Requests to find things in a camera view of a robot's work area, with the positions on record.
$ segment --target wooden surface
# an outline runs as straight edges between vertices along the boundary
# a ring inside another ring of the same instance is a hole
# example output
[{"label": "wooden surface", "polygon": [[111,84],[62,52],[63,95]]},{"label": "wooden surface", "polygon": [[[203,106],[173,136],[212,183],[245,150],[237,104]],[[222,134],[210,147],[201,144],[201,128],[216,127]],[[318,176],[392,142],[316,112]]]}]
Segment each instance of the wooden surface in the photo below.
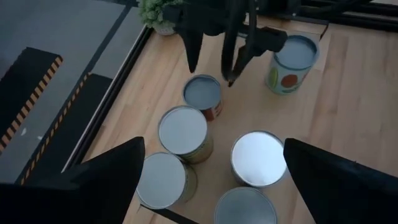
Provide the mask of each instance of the wooden surface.
[{"label": "wooden surface", "polygon": [[[275,27],[319,34],[311,25],[276,23]],[[220,72],[223,36],[205,37],[196,74],[213,75],[221,83],[224,108],[211,122],[214,152],[195,165],[198,190],[173,210],[199,223],[213,223],[218,199],[237,184],[229,166],[234,140],[254,129],[265,129],[331,151],[361,164],[398,176],[398,34],[330,25],[320,42],[321,56],[298,92],[271,93],[264,77],[271,53],[254,58],[232,88]],[[144,136],[146,154],[163,151],[157,123],[168,109],[183,103],[181,90],[192,74],[179,36],[153,34],[105,119],[86,159],[134,136]],[[311,224],[291,177],[264,189],[280,224]],[[125,223],[172,223],[145,208],[137,197]]]}]

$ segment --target can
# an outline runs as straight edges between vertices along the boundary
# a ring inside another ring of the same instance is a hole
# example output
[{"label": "can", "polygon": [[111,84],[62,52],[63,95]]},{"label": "can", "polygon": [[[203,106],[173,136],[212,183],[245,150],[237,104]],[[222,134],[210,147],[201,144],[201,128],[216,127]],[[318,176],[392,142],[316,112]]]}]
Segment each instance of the can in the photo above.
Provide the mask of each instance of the can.
[{"label": "can", "polygon": [[231,165],[238,183],[267,187],[280,180],[286,171],[283,142],[267,131],[242,135],[232,148]]},{"label": "can", "polygon": [[158,130],[163,147],[191,164],[205,161],[213,152],[206,118],[192,106],[170,109],[160,120]]},{"label": "can", "polygon": [[137,194],[148,208],[163,209],[190,200],[197,185],[197,175],[189,165],[172,154],[158,152],[145,159]]},{"label": "can", "polygon": [[187,105],[200,110],[213,121],[223,109],[220,83],[210,75],[195,75],[185,84],[182,97]]},{"label": "can", "polygon": [[218,201],[215,224],[276,224],[272,202],[260,191],[238,187],[226,192]]},{"label": "can", "polygon": [[318,43],[302,35],[288,36],[282,50],[273,55],[266,77],[267,86],[280,95],[295,92],[318,57]]}]

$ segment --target warning tape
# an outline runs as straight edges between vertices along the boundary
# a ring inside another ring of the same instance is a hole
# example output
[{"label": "warning tape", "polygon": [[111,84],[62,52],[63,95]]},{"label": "warning tape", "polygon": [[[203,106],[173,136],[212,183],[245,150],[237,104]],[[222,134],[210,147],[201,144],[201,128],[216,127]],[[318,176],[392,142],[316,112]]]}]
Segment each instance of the warning tape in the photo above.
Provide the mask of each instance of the warning tape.
[{"label": "warning tape", "polygon": [[26,101],[25,105],[21,108],[20,112],[18,112],[14,121],[12,121],[11,125],[7,128],[6,133],[0,139],[0,152],[3,152],[7,145],[10,143],[12,137],[14,137],[17,132],[19,126],[25,120],[29,111],[36,104],[37,99],[39,99],[40,95],[43,93],[45,87],[49,84],[52,77],[54,77],[55,72],[58,70],[59,66],[62,64],[61,56],[58,56],[55,61],[51,64],[51,67],[47,70],[47,73],[44,74],[39,84],[35,87],[33,93],[30,95],[30,98]]},{"label": "warning tape", "polygon": [[39,151],[37,151],[35,156],[32,156],[32,162],[30,163],[30,166],[26,169],[25,174],[22,176],[21,185],[23,185],[25,183],[26,179],[29,177],[30,173],[35,168],[35,165],[37,164],[39,159],[43,156],[43,153],[45,152],[45,149],[47,148],[48,144],[50,143],[50,140],[53,138],[58,127],[61,125],[62,120],[64,119],[65,115],[67,115],[72,103],[75,101],[80,90],[82,89],[83,85],[85,84],[87,78],[90,75],[91,75],[91,73],[89,73],[83,77],[83,79],[77,86],[76,90],[73,92],[72,97],[70,97],[70,100],[68,101],[68,103],[64,104],[63,108],[60,110],[62,112],[58,115],[56,122],[53,124],[53,126],[51,128],[51,131],[46,133],[47,137],[45,138],[45,141],[42,141],[43,145],[42,145],[41,149]]}]

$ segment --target paint can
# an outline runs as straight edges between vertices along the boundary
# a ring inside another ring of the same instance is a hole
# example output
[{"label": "paint can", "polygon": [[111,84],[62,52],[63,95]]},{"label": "paint can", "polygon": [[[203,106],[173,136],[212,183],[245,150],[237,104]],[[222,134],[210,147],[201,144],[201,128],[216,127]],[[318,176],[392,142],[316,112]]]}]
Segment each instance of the paint can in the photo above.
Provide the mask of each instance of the paint can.
[{"label": "paint can", "polygon": [[213,152],[206,118],[192,106],[170,109],[160,120],[158,130],[163,147],[191,164],[205,161]]},{"label": "paint can", "polygon": [[283,153],[283,142],[267,131],[244,134],[232,148],[233,175],[243,185],[270,186],[280,180],[286,171]]},{"label": "paint can", "polygon": [[257,189],[238,187],[226,192],[218,201],[215,224],[276,224],[271,201]]},{"label": "paint can", "polygon": [[282,50],[273,55],[266,77],[267,86],[280,95],[295,92],[318,57],[318,43],[302,35],[290,35]]},{"label": "paint can", "polygon": [[167,208],[190,200],[197,189],[197,175],[174,155],[158,152],[144,161],[137,194],[143,205]]},{"label": "paint can", "polygon": [[200,110],[207,121],[213,121],[223,109],[220,83],[210,75],[195,75],[182,91],[184,102]]}]

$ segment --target white pot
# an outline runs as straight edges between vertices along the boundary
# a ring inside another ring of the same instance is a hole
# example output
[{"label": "white pot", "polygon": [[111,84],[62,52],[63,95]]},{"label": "white pot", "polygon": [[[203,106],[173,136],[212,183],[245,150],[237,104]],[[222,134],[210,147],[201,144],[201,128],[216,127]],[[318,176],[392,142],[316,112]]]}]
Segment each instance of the white pot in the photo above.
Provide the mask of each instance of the white pot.
[{"label": "white pot", "polygon": [[172,35],[175,33],[173,27],[170,26],[154,25],[154,29],[160,35]]}]

